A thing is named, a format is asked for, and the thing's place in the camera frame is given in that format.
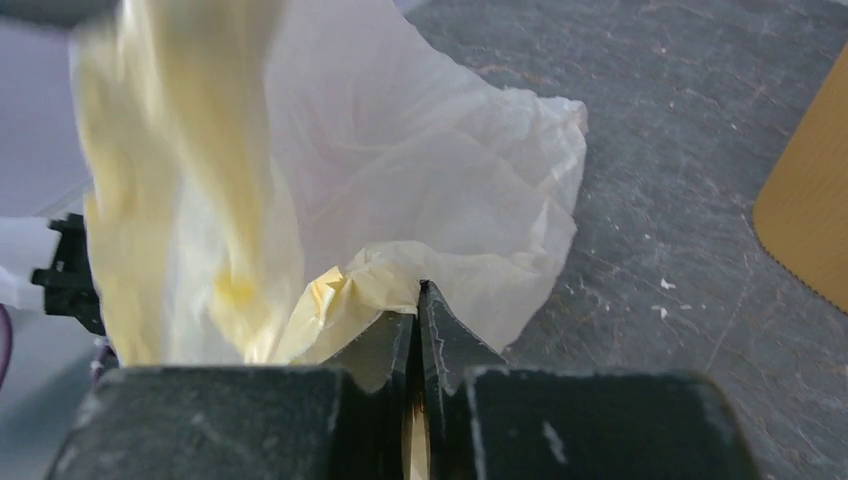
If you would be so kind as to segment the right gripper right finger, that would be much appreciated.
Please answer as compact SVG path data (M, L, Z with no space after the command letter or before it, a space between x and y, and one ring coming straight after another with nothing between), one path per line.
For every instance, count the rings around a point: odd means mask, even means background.
M456 318L437 285L420 283L417 323L421 339L424 408L432 479L484 479L473 403L465 374L472 367L507 362Z

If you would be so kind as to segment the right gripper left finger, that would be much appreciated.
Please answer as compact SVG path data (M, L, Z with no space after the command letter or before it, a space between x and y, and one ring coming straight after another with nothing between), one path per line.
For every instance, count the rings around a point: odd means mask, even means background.
M325 362L344 371L331 421L330 479L406 477L414 321L385 312Z

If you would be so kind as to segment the cream plastic trash bag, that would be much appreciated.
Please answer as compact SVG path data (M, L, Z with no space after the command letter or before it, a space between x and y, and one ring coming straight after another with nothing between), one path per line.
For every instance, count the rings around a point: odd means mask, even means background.
M390 1L127 1L72 79L125 367L319 363L423 280L502 351L577 230L585 105L490 85Z

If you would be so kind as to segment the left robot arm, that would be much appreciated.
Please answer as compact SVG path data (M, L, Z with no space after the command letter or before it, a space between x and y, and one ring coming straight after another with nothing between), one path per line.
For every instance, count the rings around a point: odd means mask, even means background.
M82 215L1 219L1 303L71 317L88 332L105 334Z

